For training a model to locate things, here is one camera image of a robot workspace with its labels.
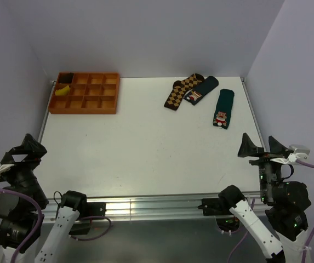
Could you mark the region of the rolled black sock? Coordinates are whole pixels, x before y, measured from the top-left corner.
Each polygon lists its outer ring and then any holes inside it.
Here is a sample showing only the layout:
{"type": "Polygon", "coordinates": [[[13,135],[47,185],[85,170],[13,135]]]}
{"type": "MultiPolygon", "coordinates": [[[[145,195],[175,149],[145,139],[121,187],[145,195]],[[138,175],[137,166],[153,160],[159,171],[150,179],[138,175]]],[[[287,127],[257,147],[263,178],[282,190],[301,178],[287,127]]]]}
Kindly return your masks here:
{"type": "Polygon", "coordinates": [[[71,84],[74,77],[74,73],[60,73],[57,82],[60,84],[71,84]]]}

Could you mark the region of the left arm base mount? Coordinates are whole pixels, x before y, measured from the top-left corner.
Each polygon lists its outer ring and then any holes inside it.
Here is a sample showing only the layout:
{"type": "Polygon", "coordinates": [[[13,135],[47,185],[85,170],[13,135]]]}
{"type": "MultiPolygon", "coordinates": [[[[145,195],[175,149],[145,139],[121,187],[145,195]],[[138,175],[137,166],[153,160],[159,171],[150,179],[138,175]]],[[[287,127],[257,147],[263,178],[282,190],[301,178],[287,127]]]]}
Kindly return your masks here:
{"type": "MultiPolygon", "coordinates": [[[[106,203],[105,202],[88,202],[86,210],[80,214],[79,219],[90,216],[100,216],[100,220],[105,216],[106,203]]],[[[86,219],[83,221],[77,221],[69,232],[70,235],[79,236],[86,235],[89,233],[92,227],[93,219],[86,219]]]]}

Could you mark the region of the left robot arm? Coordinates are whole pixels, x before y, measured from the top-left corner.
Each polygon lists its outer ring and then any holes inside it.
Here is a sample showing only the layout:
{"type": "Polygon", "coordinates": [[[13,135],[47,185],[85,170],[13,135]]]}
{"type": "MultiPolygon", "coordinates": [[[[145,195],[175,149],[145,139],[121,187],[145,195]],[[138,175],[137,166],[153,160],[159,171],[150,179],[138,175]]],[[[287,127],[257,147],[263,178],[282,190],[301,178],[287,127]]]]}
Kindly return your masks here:
{"type": "Polygon", "coordinates": [[[47,150],[32,135],[5,153],[1,180],[9,184],[0,191],[0,245],[7,262],[57,262],[77,219],[87,215],[87,197],[67,191],[61,198],[55,223],[46,242],[36,252],[48,200],[34,174],[47,150]]]}

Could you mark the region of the navy snowman sock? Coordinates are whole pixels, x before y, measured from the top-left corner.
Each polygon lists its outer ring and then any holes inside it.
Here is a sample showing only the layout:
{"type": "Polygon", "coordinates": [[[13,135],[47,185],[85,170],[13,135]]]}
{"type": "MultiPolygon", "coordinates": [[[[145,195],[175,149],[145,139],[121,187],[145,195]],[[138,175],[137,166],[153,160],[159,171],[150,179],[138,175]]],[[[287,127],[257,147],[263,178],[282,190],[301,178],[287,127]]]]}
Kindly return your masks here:
{"type": "Polygon", "coordinates": [[[192,105],[199,103],[208,93],[219,85],[217,78],[208,76],[201,84],[192,88],[184,97],[192,105]]]}

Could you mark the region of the aluminium front rail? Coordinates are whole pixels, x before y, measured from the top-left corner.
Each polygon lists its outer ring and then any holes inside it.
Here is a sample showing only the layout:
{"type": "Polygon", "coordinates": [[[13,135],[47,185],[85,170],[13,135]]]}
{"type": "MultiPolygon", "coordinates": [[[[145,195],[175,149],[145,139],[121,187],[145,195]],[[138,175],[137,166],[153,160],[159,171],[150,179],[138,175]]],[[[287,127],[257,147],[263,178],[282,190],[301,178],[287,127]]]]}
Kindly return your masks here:
{"type": "Polygon", "coordinates": [[[204,198],[215,198],[217,193],[145,197],[88,198],[88,203],[104,202],[105,215],[112,221],[156,221],[202,219],[197,207],[204,198]]]}

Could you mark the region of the orange compartment tray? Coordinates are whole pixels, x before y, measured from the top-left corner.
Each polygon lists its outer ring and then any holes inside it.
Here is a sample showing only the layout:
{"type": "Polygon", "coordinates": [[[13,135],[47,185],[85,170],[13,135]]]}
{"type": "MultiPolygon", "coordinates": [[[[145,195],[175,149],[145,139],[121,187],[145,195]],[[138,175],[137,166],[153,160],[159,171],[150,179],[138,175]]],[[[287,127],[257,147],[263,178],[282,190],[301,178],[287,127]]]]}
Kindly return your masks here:
{"type": "Polygon", "coordinates": [[[50,113],[60,115],[114,115],[117,112],[120,83],[118,73],[73,73],[74,77],[71,84],[60,84],[57,82],[57,77],[48,106],[50,113]],[[69,94],[67,96],[55,96],[55,91],[66,85],[70,86],[69,94]]]}

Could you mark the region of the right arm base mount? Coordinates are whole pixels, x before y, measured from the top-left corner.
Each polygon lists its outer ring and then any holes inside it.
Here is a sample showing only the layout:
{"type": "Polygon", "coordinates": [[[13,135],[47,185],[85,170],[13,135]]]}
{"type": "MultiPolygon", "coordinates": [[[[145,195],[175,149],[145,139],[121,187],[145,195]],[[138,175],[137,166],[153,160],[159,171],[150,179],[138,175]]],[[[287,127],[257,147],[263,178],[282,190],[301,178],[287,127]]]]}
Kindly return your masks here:
{"type": "Polygon", "coordinates": [[[236,232],[241,226],[240,221],[223,206],[219,198],[203,198],[197,208],[202,211],[203,216],[215,217],[220,232],[236,232]]]}

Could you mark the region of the rolled yellow sock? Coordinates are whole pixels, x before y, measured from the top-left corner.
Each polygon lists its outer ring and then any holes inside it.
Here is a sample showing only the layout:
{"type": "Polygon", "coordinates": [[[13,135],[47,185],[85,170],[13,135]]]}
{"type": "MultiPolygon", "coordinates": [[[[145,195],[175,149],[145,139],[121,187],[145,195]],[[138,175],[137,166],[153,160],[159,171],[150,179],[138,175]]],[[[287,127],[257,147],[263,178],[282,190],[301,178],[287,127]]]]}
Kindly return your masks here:
{"type": "Polygon", "coordinates": [[[57,89],[55,91],[55,96],[67,96],[70,92],[70,86],[66,85],[63,88],[57,89]]]}

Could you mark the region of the brown argyle sock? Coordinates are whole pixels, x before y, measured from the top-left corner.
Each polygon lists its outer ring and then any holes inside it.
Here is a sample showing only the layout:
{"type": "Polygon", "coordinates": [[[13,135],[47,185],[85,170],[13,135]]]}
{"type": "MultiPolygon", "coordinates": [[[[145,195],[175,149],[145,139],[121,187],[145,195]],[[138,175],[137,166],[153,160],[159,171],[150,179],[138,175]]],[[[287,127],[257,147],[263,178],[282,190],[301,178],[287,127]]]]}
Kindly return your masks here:
{"type": "Polygon", "coordinates": [[[175,81],[173,83],[172,91],[164,103],[164,107],[176,111],[185,94],[202,82],[204,82],[204,77],[198,73],[194,73],[183,80],[175,81]]]}

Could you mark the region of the green reindeer sock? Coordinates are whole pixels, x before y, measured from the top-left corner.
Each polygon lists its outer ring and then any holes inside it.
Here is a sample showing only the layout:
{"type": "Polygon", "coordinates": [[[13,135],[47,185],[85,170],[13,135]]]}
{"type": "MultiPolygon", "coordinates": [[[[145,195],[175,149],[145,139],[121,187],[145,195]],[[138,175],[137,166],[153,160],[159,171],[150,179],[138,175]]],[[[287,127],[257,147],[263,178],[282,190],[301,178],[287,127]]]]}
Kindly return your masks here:
{"type": "Polygon", "coordinates": [[[232,90],[222,89],[216,104],[213,126],[228,129],[231,120],[231,113],[233,107],[235,94],[232,90]]]}

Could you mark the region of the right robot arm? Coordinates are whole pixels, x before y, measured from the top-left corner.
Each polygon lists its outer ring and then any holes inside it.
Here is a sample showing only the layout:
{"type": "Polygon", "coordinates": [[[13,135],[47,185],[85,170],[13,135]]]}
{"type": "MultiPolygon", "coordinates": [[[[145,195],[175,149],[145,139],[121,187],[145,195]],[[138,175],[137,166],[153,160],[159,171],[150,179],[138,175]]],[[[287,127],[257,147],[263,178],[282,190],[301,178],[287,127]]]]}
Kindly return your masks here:
{"type": "Polygon", "coordinates": [[[305,210],[311,205],[307,186],[288,181],[281,172],[282,166],[292,168],[298,161],[307,159],[310,150],[303,145],[285,147],[273,136],[269,137],[269,147],[265,151],[256,146],[244,133],[237,156],[250,157],[249,164],[258,168],[260,199],[269,206],[265,215],[273,231],[264,225],[234,185],[219,193],[219,209],[240,220],[259,245],[266,262],[311,262],[306,245],[309,225],[305,210]]]}

